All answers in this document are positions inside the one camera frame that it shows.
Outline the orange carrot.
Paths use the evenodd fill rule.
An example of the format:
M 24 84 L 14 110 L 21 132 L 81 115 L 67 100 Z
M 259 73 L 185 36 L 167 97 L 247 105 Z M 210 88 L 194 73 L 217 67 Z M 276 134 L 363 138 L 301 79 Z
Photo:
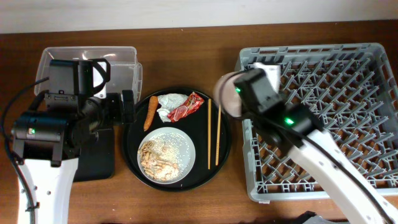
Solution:
M 147 116 L 146 116 L 146 120 L 144 122 L 144 131 L 147 131 L 151 124 L 152 121 L 154 119 L 155 116 L 155 112 L 157 110 L 159 101 L 158 101 L 158 97 L 157 96 L 151 96 L 149 99 L 149 105 L 148 105 L 148 110 L 147 110 Z

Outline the white paper napkin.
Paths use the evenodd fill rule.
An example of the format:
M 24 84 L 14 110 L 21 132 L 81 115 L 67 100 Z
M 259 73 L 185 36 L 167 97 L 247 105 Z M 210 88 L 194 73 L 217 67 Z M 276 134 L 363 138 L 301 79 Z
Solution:
M 160 108 L 157 109 L 159 118 L 163 123 L 167 123 L 171 122 L 167 115 L 183 104 L 188 99 L 188 96 L 178 93 L 169 93 L 160 95 L 157 98 L 160 105 Z

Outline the grey plate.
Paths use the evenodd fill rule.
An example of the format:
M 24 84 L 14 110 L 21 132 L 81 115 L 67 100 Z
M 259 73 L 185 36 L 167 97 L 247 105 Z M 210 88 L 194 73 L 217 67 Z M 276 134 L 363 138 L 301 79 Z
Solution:
M 191 138 L 177 128 L 165 127 L 147 134 L 137 150 L 139 170 L 156 184 L 174 184 L 188 175 L 195 163 Z

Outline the red snack wrapper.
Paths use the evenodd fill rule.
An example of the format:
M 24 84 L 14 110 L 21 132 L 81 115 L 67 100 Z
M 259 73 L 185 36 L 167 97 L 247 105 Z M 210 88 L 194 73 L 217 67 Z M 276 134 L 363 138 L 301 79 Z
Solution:
M 193 91 L 190 96 L 180 106 L 171 111 L 167 117 L 172 123 L 177 122 L 196 112 L 203 103 L 204 99 Z

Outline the wooden chopstick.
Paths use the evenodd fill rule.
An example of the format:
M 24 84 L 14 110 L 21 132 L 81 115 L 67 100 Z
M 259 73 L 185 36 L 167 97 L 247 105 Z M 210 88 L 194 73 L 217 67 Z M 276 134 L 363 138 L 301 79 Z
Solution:
M 216 159 L 215 166 L 219 165 L 220 157 L 220 137 L 221 137 L 221 104 L 218 105 L 217 138 L 216 138 Z
M 211 169 L 211 106 L 212 106 L 212 102 L 211 99 L 208 99 L 208 126 L 207 126 L 207 131 L 208 131 L 208 144 L 207 144 L 207 162 L 208 162 L 208 170 Z

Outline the pink white bowl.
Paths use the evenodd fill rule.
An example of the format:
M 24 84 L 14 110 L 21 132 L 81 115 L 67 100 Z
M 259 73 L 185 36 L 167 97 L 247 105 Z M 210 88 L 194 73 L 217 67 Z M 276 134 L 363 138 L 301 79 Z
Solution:
M 213 89 L 213 99 L 217 105 L 221 105 L 223 113 L 234 119 L 242 119 L 242 102 L 235 89 L 234 81 L 244 73 L 230 72 L 216 82 Z

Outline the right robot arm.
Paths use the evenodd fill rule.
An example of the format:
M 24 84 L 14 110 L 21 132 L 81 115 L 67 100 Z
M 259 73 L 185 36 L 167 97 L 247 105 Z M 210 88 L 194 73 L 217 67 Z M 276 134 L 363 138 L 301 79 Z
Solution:
M 285 105 L 261 68 L 237 73 L 234 89 L 256 132 L 308 172 L 350 223 L 397 223 L 397 209 L 363 177 L 303 104 Z

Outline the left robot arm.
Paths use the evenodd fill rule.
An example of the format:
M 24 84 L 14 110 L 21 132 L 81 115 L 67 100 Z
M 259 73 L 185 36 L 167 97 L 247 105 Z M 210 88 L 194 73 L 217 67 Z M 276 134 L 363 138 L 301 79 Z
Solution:
M 72 184 L 108 179 L 114 126 L 133 122 L 131 90 L 66 95 L 43 91 L 12 129 L 19 175 L 18 223 L 67 223 Z

